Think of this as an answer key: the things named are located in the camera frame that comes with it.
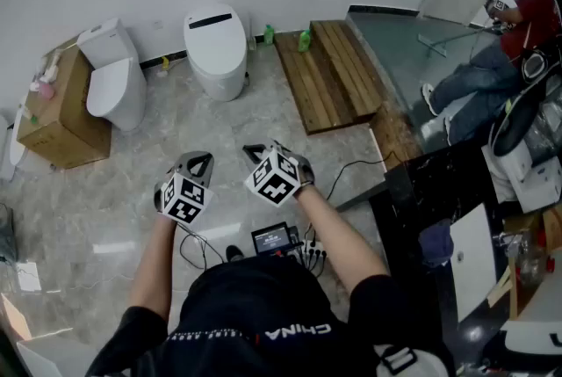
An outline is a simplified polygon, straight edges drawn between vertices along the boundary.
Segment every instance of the wooden platform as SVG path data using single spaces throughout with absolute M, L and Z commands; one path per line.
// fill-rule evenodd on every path
M 381 106 L 378 76 L 343 21 L 314 21 L 308 52 L 300 32 L 278 33 L 275 44 L 307 134 L 371 120 Z

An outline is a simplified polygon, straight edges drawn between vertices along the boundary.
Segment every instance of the white toilet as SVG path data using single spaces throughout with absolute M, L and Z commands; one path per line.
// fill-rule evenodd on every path
M 142 121 L 147 81 L 139 56 L 118 18 L 82 33 L 76 44 L 95 71 L 91 74 L 86 108 L 121 130 L 133 130 Z
M 38 156 L 35 152 L 29 150 L 17 140 L 19 123 L 21 122 L 23 112 L 24 109 L 19 107 L 10 139 L 10 162 L 16 168 L 20 168 L 26 172 L 47 174 L 54 168 L 51 163 L 42 156 Z
M 191 12 L 184 23 L 185 47 L 193 72 L 216 100 L 232 100 L 246 75 L 246 34 L 232 7 L 214 4 Z
M 10 161 L 11 137 L 14 131 L 8 128 L 8 121 L 4 116 L 0 115 L 0 178 L 2 180 L 11 181 L 14 177 L 14 170 L 16 169 Z

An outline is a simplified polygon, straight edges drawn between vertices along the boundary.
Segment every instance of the person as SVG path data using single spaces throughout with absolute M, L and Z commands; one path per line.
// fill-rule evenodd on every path
M 503 11 L 488 9 L 490 18 L 514 24 L 513 30 L 476 54 L 468 64 L 459 65 L 435 89 L 428 83 L 421 87 L 422 97 L 434 116 L 453 101 L 475 93 L 452 119 L 444 118 L 450 145 L 472 138 L 522 89 L 517 66 L 523 49 L 540 46 L 560 31 L 555 0 L 515 0 L 515 4 L 515 8 Z
M 391 375 L 386 366 L 397 375 L 453 375 L 441 338 L 418 326 L 381 258 L 306 183 L 295 197 L 350 296 L 348 323 L 298 261 L 242 259 L 229 246 L 227 263 L 193 283 L 168 335 L 176 223 L 158 214 L 129 308 L 86 375 Z

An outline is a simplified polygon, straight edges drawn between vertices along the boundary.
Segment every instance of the jeans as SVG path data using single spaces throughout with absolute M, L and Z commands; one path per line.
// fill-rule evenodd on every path
M 496 40 L 476 54 L 470 63 L 458 65 L 436 86 L 429 102 L 438 114 L 451 102 L 476 92 L 450 121 L 449 141 L 455 144 L 472 138 L 522 87 L 519 69 Z

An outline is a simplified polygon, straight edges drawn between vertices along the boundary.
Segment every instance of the tile floor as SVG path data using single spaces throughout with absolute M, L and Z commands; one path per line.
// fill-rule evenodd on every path
M 107 160 L 43 177 L 17 171 L 12 182 L 0 186 L 0 200 L 14 209 L 19 261 L 37 263 L 42 286 L 40 292 L 22 292 L 17 274 L 0 265 L 0 291 L 26 317 L 34 337 L 72 329 L 64 335 L 100 348 L 111 336 L 126 308 L 130 278 L 155 218 L 155 182 L 181 152 L 206 150 L 215 157 L 210 188 L 216 197 L 193 229 L 205 234 L 231 226 L 232 235 L 211 244 L 224 253 L 229 243 L 235 243 L 248 255 L 253 254 L 250 231 L 287 221 L 302 234 L 306 219 L 293 201 L 276 209 L 246 190 L 242 181 L 249 169 L 241 158 L 242 145 L 269 136 L 307 156 L 324 193 L 343 164 L 379 159 L 367 125 L 306 137 L 273 47 L 250 53 L 249 87 L 228 103 L 207 97 L 187 62 L 172 64 L 168 77 L 157 77 L 155 69 L 145 73 L 145 119 L 132 133 L 113 131 Z M 380 165 L 352 166 L 344 172 L 332 201 L 343 202 L 382 178 Z M 373 247 L 381 249 L 368 205 L 345 216 Z M 179 229 L 170 328 L 177 325 L 185 290 L 200 274 L 177 252 L 184 236 Z M 94 249 L 115 243 L 127 247 L 104 254 Z M 200 263 L 192 240 L 186 242 L 184 253 Z M 209 251 L 207 258 L 210 265 L 219 262 Z M 347 298 L 329 266 L 321 284 L 336 314 L 345 319 Z
M 451 104 L 441 116 L 432 119 L 427 106 L 422 102 L 420 88 L 423 83 L 436 86 L 459 63 L 468 62 L 469 57 L 489 45 L 496 37 L 490 33 L 479 33 L 448 42 L 447 58 L 444 58 L 435 52 L 429 52 L 417 40 L 418 34 L 439 41 L 475 31 L 441 19 L 418 19 L 401 15 L 350 13 L 348 21 L 362 43 L 376 55 L 388 76 L 387 86 L 390 84 L 396 99 L 408 114 L 423 150 L 428 153 L 446 147 L 443 117 L 457 112 L 467 98 Z

